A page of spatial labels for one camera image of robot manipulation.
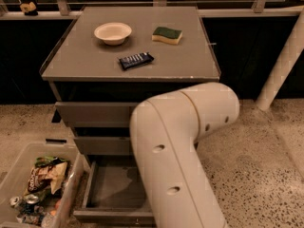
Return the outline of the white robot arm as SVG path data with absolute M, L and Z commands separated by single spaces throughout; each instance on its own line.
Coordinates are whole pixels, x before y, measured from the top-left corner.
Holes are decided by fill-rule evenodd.
M 229 228 L 195 144 L 238 114 L 236 93 L 220 83 L 190 86 L 136 106 L 130 139 L 158 228 Z

